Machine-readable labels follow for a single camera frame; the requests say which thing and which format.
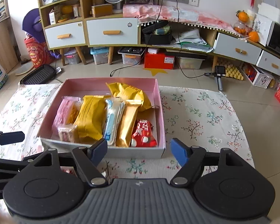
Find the pink wafer pack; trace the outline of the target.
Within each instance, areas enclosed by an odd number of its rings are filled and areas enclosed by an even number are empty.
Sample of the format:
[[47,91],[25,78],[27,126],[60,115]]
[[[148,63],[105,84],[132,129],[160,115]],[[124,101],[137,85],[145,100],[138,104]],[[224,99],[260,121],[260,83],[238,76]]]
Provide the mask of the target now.
[[77,126],[73,124],[65,124],[66,111],[70,102],[80,102],[80,97],[64,96],[56,113],[52,124],[52,134],[58,136],[63,142],[77,143],[79,142]]

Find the striped yellow snack pack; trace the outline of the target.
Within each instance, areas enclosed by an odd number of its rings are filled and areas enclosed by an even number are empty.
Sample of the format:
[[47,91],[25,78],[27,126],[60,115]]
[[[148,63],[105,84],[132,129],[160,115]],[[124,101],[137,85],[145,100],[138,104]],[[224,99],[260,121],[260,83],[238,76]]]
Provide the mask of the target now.
[[100,140],[106,120],[106,99],[110,95],[85,95],[74,122],[75,143],[90,144]]

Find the red strawberry candy packet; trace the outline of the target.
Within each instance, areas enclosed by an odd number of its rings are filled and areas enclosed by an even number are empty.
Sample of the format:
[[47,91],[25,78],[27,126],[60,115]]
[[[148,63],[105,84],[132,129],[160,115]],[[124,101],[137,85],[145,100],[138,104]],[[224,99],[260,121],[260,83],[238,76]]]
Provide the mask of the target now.
[[150,121],[145,119],[137,120],[132,132],[130,147],[157,147],[157,141],[153,136],[152,129],[153,126]]

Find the lotus root snack packet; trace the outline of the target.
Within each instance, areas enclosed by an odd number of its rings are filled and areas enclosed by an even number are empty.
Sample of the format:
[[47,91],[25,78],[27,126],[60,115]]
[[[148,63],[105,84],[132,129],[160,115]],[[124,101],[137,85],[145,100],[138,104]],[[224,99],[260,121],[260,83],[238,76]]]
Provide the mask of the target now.
[[81,103],[80,102],[70,102],[68,109],[66,111],[65,124],[73,124],[80,112]]

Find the golden long snack pack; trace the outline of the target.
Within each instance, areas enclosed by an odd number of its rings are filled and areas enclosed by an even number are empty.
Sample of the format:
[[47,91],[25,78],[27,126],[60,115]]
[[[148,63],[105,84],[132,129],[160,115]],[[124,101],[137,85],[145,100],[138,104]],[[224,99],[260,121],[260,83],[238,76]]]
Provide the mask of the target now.
[[128,148],[141,100],[126,100],[116,135],[116,147]]

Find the white milk bread pack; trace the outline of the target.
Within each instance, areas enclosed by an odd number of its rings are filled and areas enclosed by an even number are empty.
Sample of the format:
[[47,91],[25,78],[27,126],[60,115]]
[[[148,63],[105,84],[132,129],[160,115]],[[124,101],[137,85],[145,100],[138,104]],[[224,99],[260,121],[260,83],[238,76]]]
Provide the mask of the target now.
[[108,98],[105,101],[107,118],[103,137],[107,141],[107,145],[112,146],[116,140],[117,128],[125,109],[125,102],[121,98]]

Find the puffy yellow snack bag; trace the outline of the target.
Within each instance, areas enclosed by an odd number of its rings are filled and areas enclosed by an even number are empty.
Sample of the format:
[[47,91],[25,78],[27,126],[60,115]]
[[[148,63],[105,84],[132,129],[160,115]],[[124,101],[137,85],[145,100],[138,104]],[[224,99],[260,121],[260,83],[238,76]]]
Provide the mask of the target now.
[[139,108],[141,112],[153,107],[147,94],[139,88],[125,83],[106,83],[106,85],[115,98],[141,101],[141,106]]

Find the red white candy packet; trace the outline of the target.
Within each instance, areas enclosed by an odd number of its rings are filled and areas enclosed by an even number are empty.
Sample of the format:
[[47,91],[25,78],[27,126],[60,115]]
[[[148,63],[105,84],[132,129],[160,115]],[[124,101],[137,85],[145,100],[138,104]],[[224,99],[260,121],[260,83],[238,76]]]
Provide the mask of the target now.
[[63,172],[65,172],[65,173],[68,173],[68,174],[77,176],[74,167],[70,167],[70,166],[61,166],[60,169],[61,169]]

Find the floral tablecloth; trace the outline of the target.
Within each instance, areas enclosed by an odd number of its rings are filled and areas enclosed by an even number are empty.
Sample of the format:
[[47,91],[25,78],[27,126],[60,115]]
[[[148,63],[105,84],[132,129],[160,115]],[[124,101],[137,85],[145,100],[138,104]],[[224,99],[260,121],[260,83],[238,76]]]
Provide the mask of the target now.
[[[18,87],[0,112],[0,131],[22,131],[25,140],[0,146],[0,158],[20,161],[43,151],[37,133],[59,89],[60,84]],[[243,127],[224,94],[170,86],[161,86],[159,91],[167,142],[178,138],[188,146],[201,146],[208,152],[230,148],[249,164],[253,164]],[[108,180],[170,179],[180,169],[180,165],[171,151],[166,149],[160,159],[105,158],[98,169]]]

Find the black grill tray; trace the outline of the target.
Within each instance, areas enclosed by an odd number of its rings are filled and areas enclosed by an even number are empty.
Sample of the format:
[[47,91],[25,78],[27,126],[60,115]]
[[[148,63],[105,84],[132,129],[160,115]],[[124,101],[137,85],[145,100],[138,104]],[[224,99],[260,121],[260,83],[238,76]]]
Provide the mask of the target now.
[[21,79],[21,85],[34,85],[34,84],[45,84],[56,76],[56,70],[47,64],[41,65],[40,67],[33,70],[31,73]]

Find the red storage box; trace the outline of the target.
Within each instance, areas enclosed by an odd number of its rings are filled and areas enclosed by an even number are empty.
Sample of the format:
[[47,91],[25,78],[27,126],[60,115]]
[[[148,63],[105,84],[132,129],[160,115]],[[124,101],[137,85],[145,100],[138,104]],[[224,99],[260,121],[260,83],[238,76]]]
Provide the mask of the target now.
[[144,56],[144,68],[147,69],[173,69],[174,56],[168,56],[164,52],[151,54],[146,52]]

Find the purple plush toy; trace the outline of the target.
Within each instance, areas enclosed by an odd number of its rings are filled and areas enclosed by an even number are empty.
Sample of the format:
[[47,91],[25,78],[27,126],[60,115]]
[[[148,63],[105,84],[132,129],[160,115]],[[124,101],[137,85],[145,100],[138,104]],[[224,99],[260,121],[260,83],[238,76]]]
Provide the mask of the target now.
[[[26,33],[26,38],[34,37],[39,43],[46,41],[38,8],[32,9],[25,15],[22,23],[22,29]],[[60,58],[59,52],[49,52],[55,59]]]

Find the wooden TV cabinet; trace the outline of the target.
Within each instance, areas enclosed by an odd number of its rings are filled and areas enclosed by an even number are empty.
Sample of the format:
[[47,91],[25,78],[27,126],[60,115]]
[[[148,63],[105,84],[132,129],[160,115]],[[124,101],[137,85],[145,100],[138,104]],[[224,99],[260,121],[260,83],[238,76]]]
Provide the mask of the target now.
[[[220,8],[217,0],[208,1],[209,11],[198,9],[199,0],[186,1],[187,4],[183,5],[183,0],[158,0],[157,6],[196,10],[217,17],[215,11]],[[239,21],[236,14],[236,23],[227,22],[241,35],[237,37],[167,20],[141,24],[137,18],[124,18],[123,12],[114,14],[112,4],[105,0],[38,0],[38,3],[50,50],[106,46],[113,51],[116,46],[150,46],[198,55],[209,53],[214,60],[219,57],[237,59],[280,76],[280,55],[248,39],[248,34],[254,31],[255,17],[255,14],[250,17],[248,10],[244,10],[249,16],[247,23]],[[258,14],[276,22],[272,15]]]

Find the orange fruit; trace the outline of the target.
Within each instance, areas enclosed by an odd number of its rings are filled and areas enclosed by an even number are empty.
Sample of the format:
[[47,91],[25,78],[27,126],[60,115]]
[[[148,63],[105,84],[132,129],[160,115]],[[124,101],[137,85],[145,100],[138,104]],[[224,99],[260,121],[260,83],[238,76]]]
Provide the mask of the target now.
[[259,42],[259,34],[256,31],[251,31],[248,34],[248,39],[250,41],[253,41],[254,43],[258,43]]
[[236,12],[236,16],[238,20],[241,21],[242,23],[247,23],[249,21],[249,16],[244,10],[242,11],[238,10]]

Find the white microwave oven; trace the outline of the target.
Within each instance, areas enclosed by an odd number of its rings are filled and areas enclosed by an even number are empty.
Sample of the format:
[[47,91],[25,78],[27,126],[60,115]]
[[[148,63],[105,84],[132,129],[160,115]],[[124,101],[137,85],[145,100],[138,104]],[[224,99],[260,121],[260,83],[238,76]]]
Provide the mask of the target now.
[[253,30],[259,34],[259,43],[280,55],[280,25],[273,20],[255,14]]

